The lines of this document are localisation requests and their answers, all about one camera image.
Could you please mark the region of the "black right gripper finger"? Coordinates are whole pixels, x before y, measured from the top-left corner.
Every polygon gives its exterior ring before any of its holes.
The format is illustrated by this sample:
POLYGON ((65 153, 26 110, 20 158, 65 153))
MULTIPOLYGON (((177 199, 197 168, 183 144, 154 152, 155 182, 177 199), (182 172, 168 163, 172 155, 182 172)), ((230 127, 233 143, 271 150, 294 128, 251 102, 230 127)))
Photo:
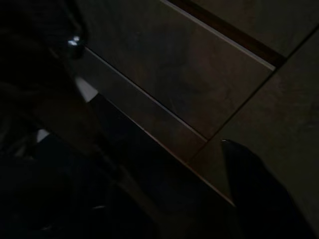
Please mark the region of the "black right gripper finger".
POLYGON ((239 222, 247 239, 316 239, 286 188, 258 155, 224 139, 221 148, 239 222))

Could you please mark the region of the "grey stone-look cabinet door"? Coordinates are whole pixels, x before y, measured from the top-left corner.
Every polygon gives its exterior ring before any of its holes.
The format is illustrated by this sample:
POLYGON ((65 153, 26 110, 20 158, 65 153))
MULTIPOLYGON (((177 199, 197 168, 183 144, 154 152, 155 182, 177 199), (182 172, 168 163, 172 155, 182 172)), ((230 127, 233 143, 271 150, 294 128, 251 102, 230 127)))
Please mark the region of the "grey stone-look cabinet door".
POLYGON ((190 161, 217 194, 203 204, 200 239, 247 239, 229 188, 224 139, 259 156, 319 239, 319 25, 190 161))

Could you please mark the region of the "grey stone-look drawer front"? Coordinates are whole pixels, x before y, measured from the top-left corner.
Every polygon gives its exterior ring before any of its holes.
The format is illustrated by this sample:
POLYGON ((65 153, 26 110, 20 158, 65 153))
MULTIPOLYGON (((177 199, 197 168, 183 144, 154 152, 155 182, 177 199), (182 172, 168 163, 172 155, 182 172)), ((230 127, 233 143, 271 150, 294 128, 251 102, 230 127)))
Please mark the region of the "grey stone-look drawer front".
POLYGON ((90 50, 71 62, 76 73, 177 158, 188 161, 207 142, 133 81, 90 50))
POLYGON ((209 138, 270 68, 161 0, 78 0, 89 47, 209 138))
POLYGON ((319 24, 319 0, 192 0, 283 56, 319 24))

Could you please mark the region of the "black floor mat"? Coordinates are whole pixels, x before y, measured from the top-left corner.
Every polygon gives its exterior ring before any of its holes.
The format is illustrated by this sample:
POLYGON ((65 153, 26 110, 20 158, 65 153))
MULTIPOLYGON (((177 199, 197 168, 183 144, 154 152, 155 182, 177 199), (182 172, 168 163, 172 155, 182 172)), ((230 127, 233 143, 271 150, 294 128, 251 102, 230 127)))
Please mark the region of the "black floor mat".
POLYGON ((235 209, 103 96, 45 95, 41 125, 80 156, 61 163, 50 193, 75 207, 86 239, 243 239, 235 209))

